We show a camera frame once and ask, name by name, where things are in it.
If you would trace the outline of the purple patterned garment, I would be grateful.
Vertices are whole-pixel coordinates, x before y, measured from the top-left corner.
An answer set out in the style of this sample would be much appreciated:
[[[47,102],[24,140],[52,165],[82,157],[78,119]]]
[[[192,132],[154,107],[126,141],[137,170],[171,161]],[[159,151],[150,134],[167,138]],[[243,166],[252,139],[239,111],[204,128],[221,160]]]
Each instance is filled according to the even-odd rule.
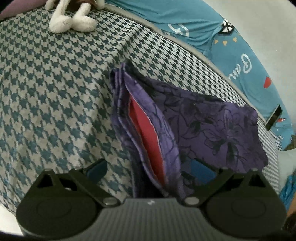
[[[267,166],[252,107],[143,76],[130,61],[111,71],[110,83],[111,121],[131,161],[134,198],[186,197],[188,159],[237,173]]]

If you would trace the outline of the blue white houndstooth mat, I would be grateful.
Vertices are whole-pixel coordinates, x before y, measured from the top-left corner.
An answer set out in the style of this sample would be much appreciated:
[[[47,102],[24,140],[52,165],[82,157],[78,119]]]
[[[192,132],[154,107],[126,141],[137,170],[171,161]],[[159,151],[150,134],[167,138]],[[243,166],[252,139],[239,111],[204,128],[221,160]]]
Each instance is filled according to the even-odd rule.
[[[132,196],[132,157],[111,123],[110,72],[125,60],[144,76],[239,106],[246,96],[205,56],[112,6],[94,32],[50,33],[43,8],[1,22],[1,206],[15,213],[44,169],[66,173],[104,158],[99,186]]]

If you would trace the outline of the teal knitted scarf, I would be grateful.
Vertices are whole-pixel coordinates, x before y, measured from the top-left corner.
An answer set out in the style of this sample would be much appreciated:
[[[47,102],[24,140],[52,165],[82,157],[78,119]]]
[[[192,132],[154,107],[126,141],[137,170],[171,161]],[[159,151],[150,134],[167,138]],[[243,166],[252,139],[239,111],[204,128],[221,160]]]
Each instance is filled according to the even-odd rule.
[[[289,210],[295,195],[295,175],[289,175],[287,181],[280,192],[280,199],[283,202],[286,211]]]

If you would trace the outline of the grey pillow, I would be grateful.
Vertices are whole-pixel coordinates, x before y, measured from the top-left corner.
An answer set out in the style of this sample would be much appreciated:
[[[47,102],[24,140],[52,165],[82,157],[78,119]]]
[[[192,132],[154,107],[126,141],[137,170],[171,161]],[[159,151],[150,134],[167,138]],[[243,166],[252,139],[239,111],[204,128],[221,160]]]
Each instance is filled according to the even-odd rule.
[[[285,186],[287,178],[296,168],[296,149],[278,151],[278,171],[280,180],[280,191]]]

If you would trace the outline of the black smartphone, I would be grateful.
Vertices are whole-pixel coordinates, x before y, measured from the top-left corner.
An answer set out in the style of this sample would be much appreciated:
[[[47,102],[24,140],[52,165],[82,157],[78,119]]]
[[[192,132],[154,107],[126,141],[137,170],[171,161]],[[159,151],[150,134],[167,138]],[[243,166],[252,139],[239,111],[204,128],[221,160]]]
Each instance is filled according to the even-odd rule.
[[[272,112],[272,114],[270,115],[270,117],[266,121],[265,128],[267,131],[269,131],[272,128],[272,126],[277,122],[281,114],[282,114],[282,108],[278,104],[277,107]]]

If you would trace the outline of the blue cartoon print bedsheet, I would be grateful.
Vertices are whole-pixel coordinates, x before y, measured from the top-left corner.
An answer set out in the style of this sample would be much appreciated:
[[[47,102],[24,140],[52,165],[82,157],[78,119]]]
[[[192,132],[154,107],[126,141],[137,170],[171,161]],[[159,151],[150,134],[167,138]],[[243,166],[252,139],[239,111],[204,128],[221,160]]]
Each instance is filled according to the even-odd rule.
[[[268,121],[287,149],[295,132],[287,109],[271,77],[250,45],[228,20],[204,1],[107,1],[151,22],[207,57],[229,78]]]

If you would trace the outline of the beige bunny plush toy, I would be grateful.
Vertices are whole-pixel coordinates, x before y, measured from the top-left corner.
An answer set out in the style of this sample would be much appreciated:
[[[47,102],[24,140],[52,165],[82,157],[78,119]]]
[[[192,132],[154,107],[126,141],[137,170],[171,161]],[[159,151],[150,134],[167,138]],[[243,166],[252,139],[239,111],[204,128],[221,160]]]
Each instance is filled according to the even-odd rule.
[[[102,10],[104,7],[104,0],[48,0],[45,9],[48,11],[55,10],[49,22],[49,31],[57,34],[67,32],[70,29],[78,32],[92,32],[97,26],[97,21],[88,17],[88,14],[93,9]]]

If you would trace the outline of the pink moon plush toy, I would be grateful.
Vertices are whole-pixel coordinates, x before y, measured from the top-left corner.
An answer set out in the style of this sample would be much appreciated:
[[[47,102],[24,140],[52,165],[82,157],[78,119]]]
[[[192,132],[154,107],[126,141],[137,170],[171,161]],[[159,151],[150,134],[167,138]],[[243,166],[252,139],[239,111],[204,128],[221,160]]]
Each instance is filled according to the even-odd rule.
[[[1,20],[44,6],[46,0],[1,1]]]

